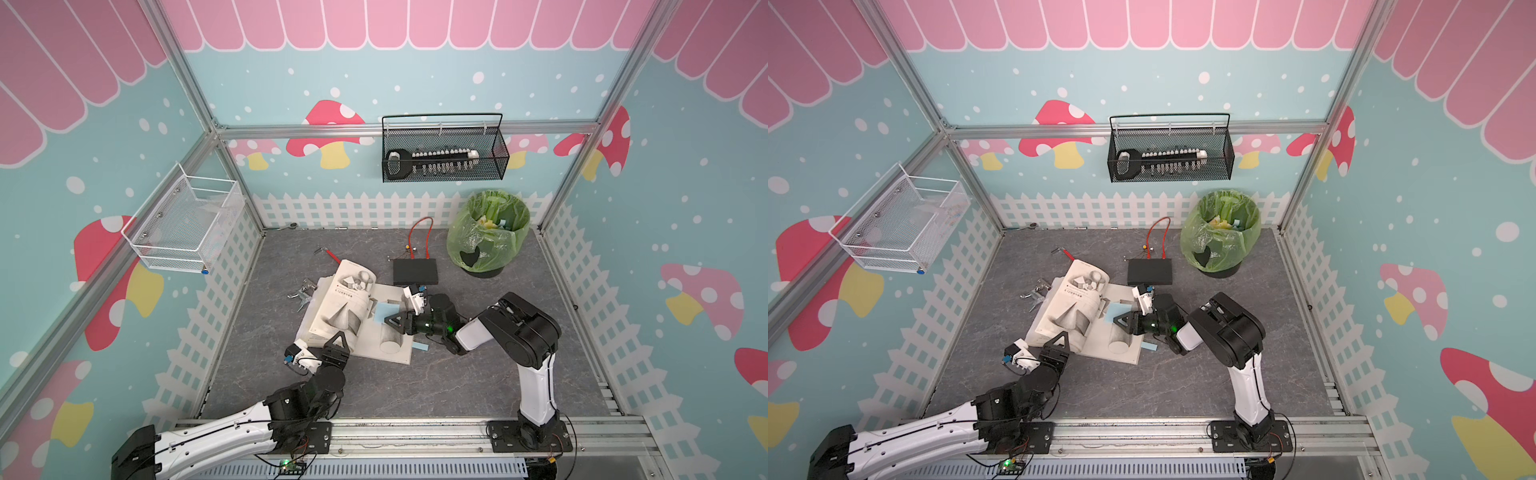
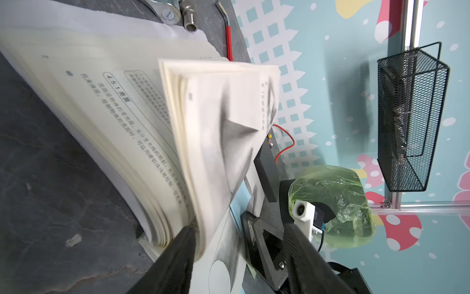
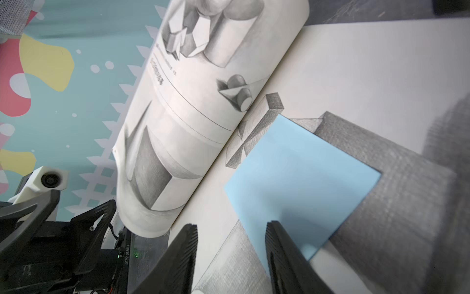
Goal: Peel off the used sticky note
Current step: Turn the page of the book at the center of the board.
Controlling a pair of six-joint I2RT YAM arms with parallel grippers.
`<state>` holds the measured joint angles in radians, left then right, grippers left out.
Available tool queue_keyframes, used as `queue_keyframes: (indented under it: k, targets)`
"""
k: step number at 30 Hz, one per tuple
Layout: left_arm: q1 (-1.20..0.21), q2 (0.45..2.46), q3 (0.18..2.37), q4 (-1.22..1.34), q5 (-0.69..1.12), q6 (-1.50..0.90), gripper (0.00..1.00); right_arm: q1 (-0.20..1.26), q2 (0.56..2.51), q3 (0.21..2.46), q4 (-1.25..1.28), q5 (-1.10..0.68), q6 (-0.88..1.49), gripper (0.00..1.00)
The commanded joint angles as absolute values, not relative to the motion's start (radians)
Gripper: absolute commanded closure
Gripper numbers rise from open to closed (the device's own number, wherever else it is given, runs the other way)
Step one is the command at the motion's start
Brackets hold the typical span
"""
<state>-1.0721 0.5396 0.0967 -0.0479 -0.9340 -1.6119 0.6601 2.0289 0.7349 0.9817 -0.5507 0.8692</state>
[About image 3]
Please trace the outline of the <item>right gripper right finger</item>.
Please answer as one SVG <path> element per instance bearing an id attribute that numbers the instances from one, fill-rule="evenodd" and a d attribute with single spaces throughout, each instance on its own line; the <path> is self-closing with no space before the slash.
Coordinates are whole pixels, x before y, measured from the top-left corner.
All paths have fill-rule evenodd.
<path id="1" fill-rule="evenodd" d="M 332 293 L 278 221 L 267 223 L 265 244 L 272 291 L 275 294 Z"/>

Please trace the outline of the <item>sketch drawing book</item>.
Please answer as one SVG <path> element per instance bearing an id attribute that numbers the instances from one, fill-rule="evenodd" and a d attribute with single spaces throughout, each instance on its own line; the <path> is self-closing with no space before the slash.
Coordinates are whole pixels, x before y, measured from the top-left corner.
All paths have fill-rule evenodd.
<path id="1" fill-rule="evenodd" d="M 113 149 L 135 294 L 467 294 L 470 20 L 171 1 Z"/>

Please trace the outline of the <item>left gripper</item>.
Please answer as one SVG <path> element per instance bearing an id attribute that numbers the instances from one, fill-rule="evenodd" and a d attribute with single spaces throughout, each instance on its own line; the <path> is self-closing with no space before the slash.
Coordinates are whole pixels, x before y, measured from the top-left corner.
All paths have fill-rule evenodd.
<path id="1" fill-rule="evenodd" d="M 71 222 L 46 222 L 41 227 L 60 195 L 51 190 L 1 208 L 1 257 L 21 252 L 9 269 L 1 271 L 1 293 L 126 293 L 127 230 L 111 237 L 112 248 L 101 247 L 116 201 L 109 200 Z"/>

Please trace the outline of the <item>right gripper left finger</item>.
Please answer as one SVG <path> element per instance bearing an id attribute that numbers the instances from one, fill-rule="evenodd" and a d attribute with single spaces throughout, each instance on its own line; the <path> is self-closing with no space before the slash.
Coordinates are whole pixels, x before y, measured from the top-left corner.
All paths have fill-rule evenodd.
<path id="1" fill-rule="evenodd" d="M 186 224 L 135 294 L 189 294 L 197 259 L 198 229 Z"/>

